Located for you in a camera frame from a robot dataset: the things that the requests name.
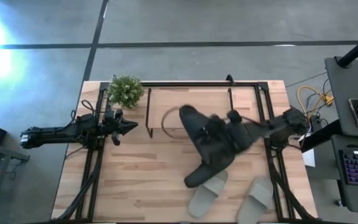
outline gray slipper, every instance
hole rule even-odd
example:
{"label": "gray slipper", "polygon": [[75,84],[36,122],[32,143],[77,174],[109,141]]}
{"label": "gray slipper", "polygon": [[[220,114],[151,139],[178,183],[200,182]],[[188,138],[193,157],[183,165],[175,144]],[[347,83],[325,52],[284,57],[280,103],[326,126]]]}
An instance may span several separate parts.
{"label": "gray slipper", "polygon": [[201,218],[208,213],[214,200],[222,192],[227,181],[227,172],[221,171],[207,182],[197,187],[196,193],[191,198],[188,211],[195,218]]}
{"label": "gray slipper", "polygon": [[239,213],[238,224],[256,224],[273,200],[273,184],[268,177],[256,177],[249,187]]}

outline white paper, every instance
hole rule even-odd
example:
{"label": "white paper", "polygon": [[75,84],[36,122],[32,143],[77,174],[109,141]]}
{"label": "white paper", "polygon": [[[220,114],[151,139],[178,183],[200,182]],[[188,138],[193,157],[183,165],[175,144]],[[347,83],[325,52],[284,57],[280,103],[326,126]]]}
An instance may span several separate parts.
{"label": "white paper", "polygon": [[314,160],[314,149],[310,149],[307,152],[302,153],[303,162],[306,166],[316,167],[316,161]]}

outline black metal frame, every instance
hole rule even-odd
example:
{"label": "black metal frame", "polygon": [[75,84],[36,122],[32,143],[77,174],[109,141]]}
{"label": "black metal frame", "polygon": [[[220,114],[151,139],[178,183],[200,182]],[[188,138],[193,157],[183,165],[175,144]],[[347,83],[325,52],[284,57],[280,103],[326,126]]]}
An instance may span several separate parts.
{"label": "black metal frame", "polygon": [[[273,106],[272,106],[272,102],[270,100],[270,95],[269,95],[269,89],[267,88],[267,83],[266,82],[239,82],[239,83],[234,83],[234,80],[232,79],[232,77],[230,75],[227,76],[226,78],[227,81],[222,81],[222,82],[142,82],[142,86],[144,88],[148,88],[148,103],[147,103],[147,107],[149,107],[149,101],[150,101],[150,94],[151,94],[151,88],[152,87],[179,87],[179,86],[186,86],[186,87],[191,87],[191,86],[227,86],[228,88],[228,92],[230,95],[230,100],[231,100],[231,108],[233,108],[233,103],[232,103],[232,93],[231,93],[231,88],[230,86],[248,86],[248,87],[253,87],[255,90],[255,95],[256,95],[256,100],[257,100],[257,105],[258,105],[258,111],[259,111],[259,116],[260,116],[260,120],[264,121],[265,117],[264,117],[264,111],[263,111],[263,106],[262,106],[262,98],[260,96],[260,90],[263,90],[266,96],[266,102],[267,102],[267,108],[268,108],[268,112],[269,112],[269,117],[273,118]],[[102,82],[99,88],[99,96],[98,96],[98,101],[96,103],[96,115],[97,115],[97,120],[99,118],[100,112],[101,112],[101,104],[103,101],[103,96],[104,96],[104,89],[106,89],[108,82]],[[148,110],[146,112],[146,127],[147,127],[147,123],[148,123]],[[150,137],[152,136],[152,129],[149,130],[149,135]],[[103,158],[103,151],[104,151],[104,142],[105,142],[105,138],[102,138],[101,141],[99,142],[99,144],[97,146],[95,146],[94,149],[90,149],[88,150],[88,153],[86,155],[86,162],[85,162],[85,167],[84,167],[84,172],[83,172],[83,180],[81,183],[81,190],[79,192],[79,194],[77,195],[77,197],[80,197],[80,200],[78,203],[75,203],[74,205],[71,205],[71,212],[66,215],[65,217],[63,217],[63,219],[58,219],[58,220],[51,220],[50,222],[46,222],[46,223],[75,223],[75,222],[88,222],[88,223],[93,223],[93,215],[94,215],[94,206],[95,206],[95,202],[96,202],[96,195],[97,195],[97,190],[98,190],[98,181],[99,181],[99,175],[100,175],[100,170],[101,170],[101,163],[102,163],[102,158]],[[93,152],[94,150],[98,151],[98,157],[96,159],[96,163],[95,163],[95,167],[93,169],[93,174],[91,174],[91,176],[89,175],[90,173],[90,165],[91,165],[91,160],[92,160],[92,156],[93,156]],[[272,158],[272,153],[271,153],[271,149],[266,146],[266,155],[267,155],[267,159],[271,159]],[[282,157],[281,160],[279,159],[279,164],[283,163]],[[283,169],[285,168],[284,164],[280,165],[280,173],[281,175],[284,177],[284,181],[288,186],[288,180],[287,180],[287,173],[286,170]],[[277,217],[278,220],[282,220],[283,219],[283,214],[282,214],[282,206],[281,206],[281,202],[280,202],[280,197],[279,197],[279,192],[278,192],[278,188],[276,183],[274,182],[274,180],[272,179],[272,182],[274,183],[274,201],[275,201],[275,209],[276,209],[276,213],[277,213]],[[84,197],[86,195],[86,191],[89,190],[90,185],[92,185],[92,191],[91,191],[91,201],[89,204],[89,209],[88,209],[88,213],[86,215],[86,218],[82,217],[83,214],[83,203],[84,203]],[[288,205],[288,212],[289,214],[291,214],[291,210],[293,213],[293,208],[290,206],[290,203],[288,203],[287,200],[287,205]],[[75,215],[75,219],[71,220],[70,217],[73,214],[74,210],[76,210],[76,215]]]}
{"label": "black metal frame", "polygon": [[[166,82],[163,82],[164,84],[167,84],[171,87],[178,87],[178,86],[190,86],[189,83],[190,82],[172,82],[172,83],[166,83]],[[147,106],[146,106],[146,122],[145,122],[145,126],[146,126],[146,130],[150,136],[150,138],[153,138],[153,128],[149,128],[149,114],[150,114],[150,96],[151,96],[151,93],[152,93],[152,89],[151,87],[158,87],[158,86],[162,86],[162,87],[165,87],[166,85],[163,85],[163,83],[159,83],[161,85],[154,85],[154,82],[152,83],[147,83],[147,82],[142,82],[142,85],[143,87],[149,87],[149,89],[147,90]],[[227,92],[229,93],[229,99],[230,99],[230,109],[233,110],[233,96],[232,96],[232,91],[231,91],[231,88],[228,88],[227,89]]]}

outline yellow cable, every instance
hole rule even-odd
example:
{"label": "yellow cable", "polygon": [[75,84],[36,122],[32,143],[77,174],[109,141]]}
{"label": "yellow cable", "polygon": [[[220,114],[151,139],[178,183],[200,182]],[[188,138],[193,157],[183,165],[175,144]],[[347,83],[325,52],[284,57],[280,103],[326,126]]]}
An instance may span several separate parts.
{"label": "yellow cable", "polygon": [[296,97],[298,98],[298,102],[301,105],[303,112],[306,113],[306,108],[305,108],[305,106],[303,106],[303,103],[302,103],[301,97],[300,97],[301,90],[304,89],[304,88],[307,88],[309,90],[313,90],[316,94],[317,93],[320,94],[320,97],[323,97],[323,94],[319,93],[318,90],[316,90],[315,88],[313,88],[311,86],[301,86],[301,87],[298,88],[298,92],[296,93]]}
{"label": "yellow cable", "polygon": [[325,94],[322,94],[322,93],[319,93],[318,90],[316,90],[315,88],[313,88],[313,87],[311,87],[311,86],[301,86],[301,87],[298,88],[298,91],[297,91],[297,93],[296,93],[296,97],[298,98],[298,102],[299,102],[299,104],[301,105],[302,110],[303,110],[304,113],[306,113],[307,111],[306,111],[305,106],[303,106],[303,103],[302,103],[301,98],[300,98],[300,91],[301,91],[302,89],[304,89],[304,88],[307,88],[307,89],[309,89],[309,90],[314,91],[316,94],[319,94],[319,100],[318,100],[317,103],[314,105],[314,108],[312,109],[312,111],[317,108],[317,105],[318,105],[318,103],[319,103],[321,100],[324,100],[327,105],[330,105],[330,106],[332,105],[332,102],[333,102],[333,100],[334,100],[334,97],[333,97],[333,96],[327,96],[327,93],[331,92],[331,90],[328,90]]}

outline black floor stripe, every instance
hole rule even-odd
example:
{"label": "black floor stripe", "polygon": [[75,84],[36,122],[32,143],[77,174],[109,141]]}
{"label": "black floor stripe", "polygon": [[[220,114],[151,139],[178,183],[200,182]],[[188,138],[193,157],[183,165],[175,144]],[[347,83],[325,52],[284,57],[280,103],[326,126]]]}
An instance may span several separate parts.
{"label": "black floor stripe", "polygon": [[93,62],[94,62],[94,56],[96,55],[96,49],[98,48],[100,33],[102,32],[104,16],[105,16],[108,4],[109,4],[109,0],[103,0],[102,7],[101,7],[100,13],[99,13],[98,23],[96,25],[96,30],[94,31],[92,47],[91,47],[91,50],[89,51],[88,61],[86,62],[86,66],[85,66],[83,82],[88,81],[91,76],[92,66],[93,66]]}
{"label": "black floor stripe", "polygon": [[139,42],[98,44],[101,25],[97,26],[92,44],[6,44],[0,49],[131,49],[164,47],[269,47],[269,46],[336,46],[357,45],[358,40],[317,40],[317,41],[243,41],[243,42]]}
{"label": "black floor stripe", "polygon": [[163,48],[163,47],[264,47],[264,46],[327,46],[357,45],[358,40],[319,40],[319,41],[246,41],[246,42],[144,42],[144,43],[105,43],[98,48]]}

